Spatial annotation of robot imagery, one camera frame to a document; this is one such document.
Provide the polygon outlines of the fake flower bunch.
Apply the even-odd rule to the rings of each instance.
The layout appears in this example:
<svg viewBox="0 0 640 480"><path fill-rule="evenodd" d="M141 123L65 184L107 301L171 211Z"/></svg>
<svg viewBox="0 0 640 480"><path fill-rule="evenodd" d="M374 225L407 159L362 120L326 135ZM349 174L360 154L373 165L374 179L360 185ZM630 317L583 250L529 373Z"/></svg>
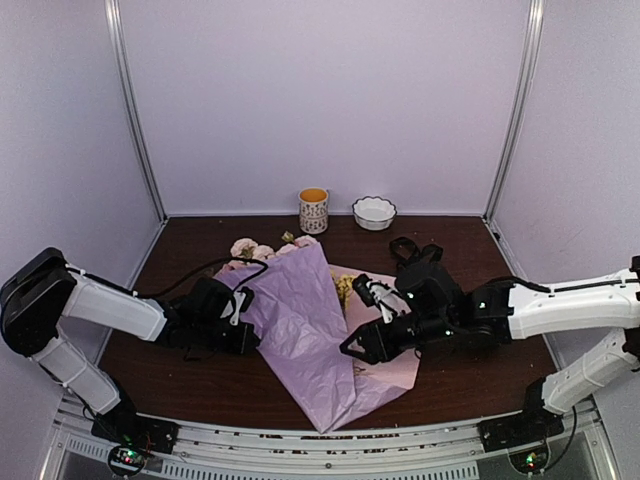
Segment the fake flower bunch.
<svg viewBox="0 0 640 480"><path fill-rule="evenodd" d="M352 274L338 274L334 270L330 271L339 304L343 312L347 310L349 297L353 293L353 282L356 279Z"/></svg>

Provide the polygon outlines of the purple wrapping paper sheet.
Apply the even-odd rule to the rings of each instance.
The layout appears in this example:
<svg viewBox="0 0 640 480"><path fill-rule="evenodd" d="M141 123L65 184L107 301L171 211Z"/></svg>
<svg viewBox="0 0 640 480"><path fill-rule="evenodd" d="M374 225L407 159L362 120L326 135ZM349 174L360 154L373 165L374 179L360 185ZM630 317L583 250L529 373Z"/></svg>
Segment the purple wrapping paper sheet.
<svg viewBox="0 0 640 480"><path fill-rule="evenodd" d="M374 366L340 352L340 343L376 312L356 294L340 305L332 276L349 270L330 265L320 244L267 265L264 273L243 266L215 277L229 287L247 280L255 298L244 319L261 339L258 350L318 432L336 430L415 386L413 351Z"/></svg>

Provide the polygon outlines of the black printed ribbon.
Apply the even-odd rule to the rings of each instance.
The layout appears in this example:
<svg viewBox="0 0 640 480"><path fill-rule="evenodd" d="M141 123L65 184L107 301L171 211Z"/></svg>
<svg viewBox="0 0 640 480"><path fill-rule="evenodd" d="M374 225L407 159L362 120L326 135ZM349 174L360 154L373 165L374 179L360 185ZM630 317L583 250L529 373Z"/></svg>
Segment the black printed ribbon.
<svg viewBox="0 0 640 480"><path fill-rule="evenodd" d="M389 243L389 252L398 273L422 272L441 261L444 249L435 243L420 247L411 238L401 236Z"/></svg>

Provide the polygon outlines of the pink carnation stem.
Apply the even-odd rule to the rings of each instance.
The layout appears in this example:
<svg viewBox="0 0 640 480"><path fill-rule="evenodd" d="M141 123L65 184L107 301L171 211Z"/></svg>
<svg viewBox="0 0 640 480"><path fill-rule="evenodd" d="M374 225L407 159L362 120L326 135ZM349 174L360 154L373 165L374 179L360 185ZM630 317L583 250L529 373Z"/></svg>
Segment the pink carnation stem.
<svg viewBox="0 0 640 480"><path fill-rule="evenodd" d="M301 235L295 237L292 232L285 231L281 240L284 244L276 251L277 256L282 256L296 250L309 247L318 243L318 241L310 235Z"/></svg>

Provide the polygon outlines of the pale pink rose stem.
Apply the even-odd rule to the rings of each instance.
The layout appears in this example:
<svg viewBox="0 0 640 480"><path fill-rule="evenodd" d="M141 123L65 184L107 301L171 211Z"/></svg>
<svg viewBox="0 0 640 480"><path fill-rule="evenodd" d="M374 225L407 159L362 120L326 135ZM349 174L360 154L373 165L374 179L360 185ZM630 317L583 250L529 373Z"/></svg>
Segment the pale pink rose stem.
<svg viewBox="0 0 640 480"><path fill-rule="evenodd" d="M275 251L268 245L258 244L251 238L236 240L230 249L233 257L265 261L275 256Z"/></svg>

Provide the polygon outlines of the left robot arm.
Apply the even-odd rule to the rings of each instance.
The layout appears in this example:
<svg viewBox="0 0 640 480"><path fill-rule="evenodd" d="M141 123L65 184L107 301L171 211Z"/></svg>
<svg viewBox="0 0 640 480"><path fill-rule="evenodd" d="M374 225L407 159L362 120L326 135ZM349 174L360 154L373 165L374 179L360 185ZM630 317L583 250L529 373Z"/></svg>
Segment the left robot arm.
<svg viewBox="0 0 640 480"><path fill-rule="evenodd" d="M246 354L260 339L242 321L253 291L198 279L174 299L168 291L143 295L67 262L62 252L41 251L1 287L1 336L15 353L77 396L94 422L123 444L144 433L142 417L126 392L88 360L63 332L64 318L84 320L166 348L201 348Z"/></svg>

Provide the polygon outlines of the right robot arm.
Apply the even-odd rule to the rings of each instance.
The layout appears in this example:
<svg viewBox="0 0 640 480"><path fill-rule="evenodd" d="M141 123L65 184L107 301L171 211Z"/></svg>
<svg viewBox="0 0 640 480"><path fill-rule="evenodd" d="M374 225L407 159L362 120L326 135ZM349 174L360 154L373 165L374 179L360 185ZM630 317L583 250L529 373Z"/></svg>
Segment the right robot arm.
<svg viewBox="0 0 640 480"><path fill-rule="evenodd" d="M528 387L512 423L522 441L535 440L576 403L639 367L637 257L629 267L602 277L550 285L502 277L470 292L441 263L421 260L403 267L392 285L361 274L353 289L381 315L357 327L340 350L369 365L445 339L493 346L553 332L609 328L578 360Z"/></svg>

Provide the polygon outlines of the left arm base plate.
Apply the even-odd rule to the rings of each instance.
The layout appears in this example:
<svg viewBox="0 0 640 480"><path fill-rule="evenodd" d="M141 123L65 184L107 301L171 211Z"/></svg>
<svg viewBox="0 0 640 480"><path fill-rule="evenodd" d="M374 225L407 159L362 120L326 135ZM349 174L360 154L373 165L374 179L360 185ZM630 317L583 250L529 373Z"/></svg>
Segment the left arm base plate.
<svg viewBox="0 0 640 480"><path fill-rule="evenodd" d="M137 417L133 425L110 426L104 419L94 420L91 434L112 443L135 447L143 452L171 454L179 426L170 421Z"/></svg>

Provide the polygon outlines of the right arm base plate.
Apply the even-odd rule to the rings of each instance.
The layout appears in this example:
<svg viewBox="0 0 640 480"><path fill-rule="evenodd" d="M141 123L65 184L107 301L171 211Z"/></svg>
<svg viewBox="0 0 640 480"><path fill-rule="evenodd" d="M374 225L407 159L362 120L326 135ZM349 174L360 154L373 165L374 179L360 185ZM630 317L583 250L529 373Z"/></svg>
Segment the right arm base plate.
<svg viewBox="0 0 640 480"><path fill-rule="evenodd" d="M485 452L539 442L564 432L562 417L546 410L484 420L477 427Z"/></svg>

